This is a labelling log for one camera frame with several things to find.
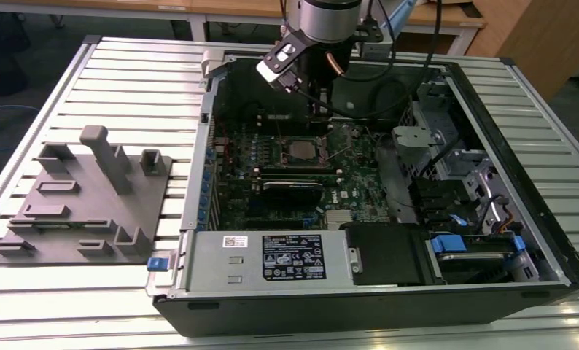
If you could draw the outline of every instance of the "barcode sticker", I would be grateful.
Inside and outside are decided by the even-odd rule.
[[[171,9],[175,11],[185,11],[185,7],[183,6],[158,6],[159,9]]]
[[[247,236],[223,236],[221,246],[223,248],[246,248]]]

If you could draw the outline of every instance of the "wooden table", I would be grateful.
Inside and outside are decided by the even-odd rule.
[[[403,32],[430,34],[435,7],[423,4],[414,8]],[[0,0],[0,11],[81,15],[95,17],[186,20],[191,38],[207,39],[209,22],[279,24],[279,6],[275,0]],[[458,6],[443,7],[442,35],[454,36],[447,54],[463,55],[471,38],[485,26],[481,18],[467,17]]]

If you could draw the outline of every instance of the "blue latch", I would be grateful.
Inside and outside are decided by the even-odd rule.
[[[459,235],[439,235],[430,239],[433,252],[465,252],[465,244]]]
[[[167,271],[169,258],[166,257],[150,257],[145,264],[147,272],[163,272]]]
[[[449,217],[457,222],[457,225],[459,225],[459,226],[467,226],[467,221],[465,221],[457,215],[450,214]]]
[[[513,236],[513,245],[515,246],[515,250],[518,252],[526,249],[526,245],[523,244],[522,237],[519,236]]]

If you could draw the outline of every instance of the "cable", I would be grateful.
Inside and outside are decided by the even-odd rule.
[[[479,234],[479,233],[481,233],[481,229],[483,228],[483,220],[485,220],[485,216],[486,216],[487,211],[490,210],[490,205],[491,205],[491,203],[493,203],[493,202],[494,202],[499,197],[503,198],[503,195],[501,195],[499,193],[495,193],[495,194],[491,195],[491,197],[486,200],[483,210],[481,211],[479,219],[478,219],[478,221],[475,222],[475,230],[474,230],[475,234]]]
[[[31,106],[21,106],[14,104],[1,105],[0,108],[19,108],[19,109],[30,109],[31,111],[39,112],[39,109]]]
[[[377,115],[391,110],[402,101],[405,101],[405,99],[411,94],[411,92],[418,89],[419,85],[422,84],[422,80],[425,79],[426,71],[427,71],[429,65],[431,63],[433,54],[435,53],[437,38],[439,36],[441,24],[442,24],[442,0],[437,0],[437,2],[435,2],[435,25],[434,25],[434,29],[433,29],[431,42],[429,43],[429,51],[427,51],[427,54],[425,57],[425,62],[422,64],[421,73],[418,74],[418,78],[415,80],[415,83],[411,86],[411,88],[407,89],[406,93],[394,101],[393,104],[390,104],[385,109],[381,109],[379,111],[367,113],[365,116],[362,116],[363,118],[375,117]]]
[[[450,150],[453,149],[454,145],[461,141],[461,134],[458,133],[457,136],[454,137],[454,139],[443,145],[442,149],[439,150],[439,152],[437,153],[435,157],[433,157],[430,159],[429,162],[426,162],[425,166],[422,167],[421,171],[418,172],[418,176],[421,177],[422,174],[425,173],[425,171],[437,163],[437,161],[439,159],[442,159],[442,157],[450,152]]]
[[[353,116],[351,114],[346,113],[341,109],[337,109],[331,104],[327,104],[323,101],[321,101],[318,98],[311,97],[310,95],[307,95],[307,93],[305,93],[301,89],[297,89],[295,92],[301,96],[303,96],[306,98],[306,100],[309,100],[313,104],[317,104],[318,106],[321,106],[325,109],[327,109],[330,112],[337,113],[337,115],[341,115],[341,116],[351,118],[351,119],[359,119],[359,117]]]
[[[321,107],[326,108],[329,111],[337,113],[337,115],[339,115],[342,117],[346,117],[346,118],[350,118],[350,119],[370,118],[370,117],[375,117],[377,115],[379,115],[382,113],[386,113],[387,111],[390,111],[391,109],[394,109],[394,107],[398,105],[398,103],[401,103],[402,101],[405,101],[405,99],[409,97],[409,95],[411,94],[411,92],[414,90],[417,90],[418,87],[419,87],[419,85],[422,84],[422,80],[425,79],[426,71],[427,71],[429,65],[431,63],[433,54],[435,52],[437,37],[439,35],[439,26],[441,26],[441,24],[442,24],[442,0],[437,0],[437,2],[435,2],[435,26],[434,26],[434,29],[433,29],[431,42],[429,43],[429,53],[426,54],[425,62],[423,62],[422,67],[421,67],[421,73],[418,74],[418,78],[415,80],[415,83],[411,86],[411,89],[409,89],[406,91],[406,93],[385,109],[381,109],[378,111],[370,112],[370,113],[362,115],[361,117],[357,117],[357,116],[346,113],[345,111],[341,111],[339,109],[331,107],[329,104],[326,104],[318,98],[307,95],[303,91],[295,90],[297,93],[301,96],[303,96],[309,101],[311,101],[314,104],[317,104],[318,106],[321,106]]]
[[[509,209],[506,209],[505,205],[502,206],[502,211],[506,213],[506,220],[498,225],[495,233],[502,233],[506,226],[513,222],[513,213],[509,211]]]
[[[279,0],[279,11],[282,13],[282,20],[286,22],[286,0]]]
[[[335,74],[338,75],[338,77],[341,79],[345,79],[346,81],[350,81],[350,82],[370,82],[370,81],[377,80],[378,78],[383,77],[387,74],[389,70],[393,68],[394,58],[397,57],[397,40],[394,38],[393,26],[389,22],[386,9],[383,9],[383,5],[382,5],[381,0],[377,0],[377,3],[378,3],[378,8],[383,12],[383,17],[386,18],[387,34],[389,34],[389,39],[391,41],[390,46],[389,46],[390,57],[389,57],[387,65],[386,65],[385,69],[379,73],[377,73],[375,75],[371,75],[370,77],[359,77],[359,78],[347,77],[345,75],[345,71],[339,68],[338,63],[335,62],[335,59],[334,59],[334,56],[331,55],[331,53],[330,52],[325,53],[325,57],[327,58],[327,63],[331,66],[331,69],[334,69]]]

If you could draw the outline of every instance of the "white label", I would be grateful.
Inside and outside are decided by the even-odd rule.
[[[482,24],[481,23],[461,22],[459,26],[461,27],[481,27]]]
[[[247,236],[223,236],[221,246],[223,248],[246,248]]]
[[[174,9],[177,11],[185,11],[183,6],[158,6],[159,9]]]

